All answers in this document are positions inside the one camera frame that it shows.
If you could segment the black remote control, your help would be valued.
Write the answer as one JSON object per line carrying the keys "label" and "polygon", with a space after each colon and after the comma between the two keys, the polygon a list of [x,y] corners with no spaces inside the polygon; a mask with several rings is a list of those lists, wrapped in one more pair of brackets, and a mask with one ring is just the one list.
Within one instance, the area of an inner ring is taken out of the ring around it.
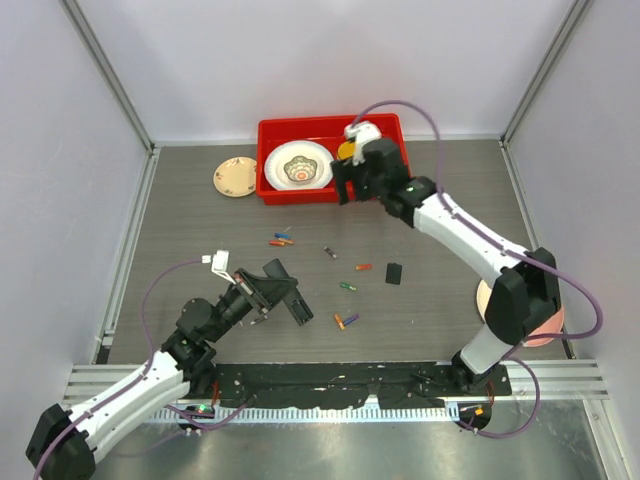
{"label": "black remote control", "polygon": [[288,280],[294,283],[293,286],[289,287],[282,302],[299,326],[305,325],[314,318],[313,312],[297,288],[298,280],[286,271],[279,259],[273,259],[268,262],[263,267],[263,271],[270,279]]}

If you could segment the black battery cover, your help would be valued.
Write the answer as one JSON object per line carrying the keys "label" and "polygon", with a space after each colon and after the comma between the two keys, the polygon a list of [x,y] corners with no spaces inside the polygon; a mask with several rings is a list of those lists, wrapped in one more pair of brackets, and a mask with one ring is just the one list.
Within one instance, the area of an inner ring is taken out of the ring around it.
{"label": "black battery cover", "polygon": [[402,281],[403,266],[398,263],[388,263],[386,267],[385,282],[391,285],[400,285]]}

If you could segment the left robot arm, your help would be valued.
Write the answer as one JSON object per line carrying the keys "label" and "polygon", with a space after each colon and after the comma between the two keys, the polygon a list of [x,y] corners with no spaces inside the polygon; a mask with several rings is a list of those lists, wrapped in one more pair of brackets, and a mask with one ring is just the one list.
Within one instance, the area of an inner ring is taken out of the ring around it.
{"label": "left robot arm", "polygon": [[213,343],[247,315],[266,315],[284,304],[303,325],[313,314],[298,281],[274,259],[263,275],[236,270],[216,303],[203,298],[181,309],[174,332],[140,367],[91,398],[41,415],[26,447],[37,479],[88,479],[97,465],[145,420],[189,396],[205,397],[215,380]]}

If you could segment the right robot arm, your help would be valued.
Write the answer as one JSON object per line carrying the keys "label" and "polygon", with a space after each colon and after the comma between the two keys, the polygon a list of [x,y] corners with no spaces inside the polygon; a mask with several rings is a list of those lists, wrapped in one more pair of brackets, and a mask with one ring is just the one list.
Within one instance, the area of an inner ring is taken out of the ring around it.
{"label": "right robot arm", "polygon": [[484,326],[452,359],[453,386],[475,394],[496,364],[560,310],[555,258],[544,248],[528,251],[468,217],[431,179],[410,174],[391,139],[372,140],[361,153],[360,159],[331,164],[340,204],[379,201],[390,216],[447,247],[491,290]]}

